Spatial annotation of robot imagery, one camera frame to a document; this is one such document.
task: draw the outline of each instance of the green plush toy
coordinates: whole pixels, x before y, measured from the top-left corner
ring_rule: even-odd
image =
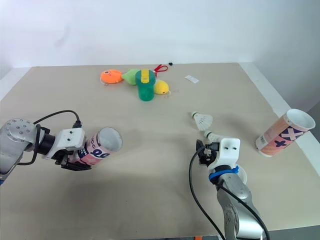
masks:
[[[138,71],[140,71],[140,69],[131,68],[125,74],[122,74],[122,79],[130,85],[136,85],[136,73]]]

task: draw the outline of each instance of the red scissors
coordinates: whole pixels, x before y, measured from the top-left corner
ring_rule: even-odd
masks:
[[[157,77],[159,72],[165,72],[167,70],[168,70],[167,65],[159,64],[153,71],[154,71],[155,76]]]

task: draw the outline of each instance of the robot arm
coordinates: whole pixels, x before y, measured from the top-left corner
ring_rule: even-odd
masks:
[[[224,234],[226,240],[261,239],[263,229],[257,219],[238,200],[228,194],[225,188],[245,202],[257,215],[252,203],[250,189],[238,176],[240,139],[213,134],[206,131],[204,136],[210,144],[204,146],[197,140],[196,149],[204,148],[198,153],[201,165],[206,165],[209,180],[217,187],[217,199],[224,215]]]
[[[56,160],[55,164],[65,169],[90,169],[89,165],[68,161],[74,151],[84,147],[85,140],[85,131],[81,127],[63,129],[57,136],[53,136],[49,129],[22,118],[7,121],[0,129],[0,184],[17,165],[32,164],[37,153],[44,155],[45,159]],[[23,152],[32,150],[32,161],[20,162]]]

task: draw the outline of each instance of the cup rim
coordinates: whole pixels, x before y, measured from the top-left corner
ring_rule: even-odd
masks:
[[[118,138],[116,137],[115,139],[118,141],[116,144],[118,144],[118,148],[117,149],[114,149],[112,151],[110,151],[109,149],[107,149],[104,145],[102,145],[101,143],[101,139],[100,139],[100,136],[101,136],[101,133],[105,130],[105,129],[109,129],[109,130],[112,130],[114,133],[116,133],[118,135]],[[110,126],[105,126],[103,128],[101,128],[98,132],[98,138],[99,138],[99,141],[100,141],[100,144],[103,148],[105,148],[106,150],[108,150],[109,152],[118,152],[122,146],[123,146],[123,138],[120,134],[120,132],[118,132],[114,127],[110,127]]]
[[[299,109],[289,109],[286,112],[288,120],[299,128],[313,129],[316,126],[315,120],[306,112]]]

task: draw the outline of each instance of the white wall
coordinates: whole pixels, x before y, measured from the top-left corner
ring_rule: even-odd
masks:
[[[12,69],[12,67],[10,67],[8,65],[8,63],[4,60],[1,59],[1,55],[0,55],[0,80],[2,79],[2,77],[4,77],[10,70]]]
[[[320,101],[319,1],[2,0],[10,67],[255,62],[292,107]]]

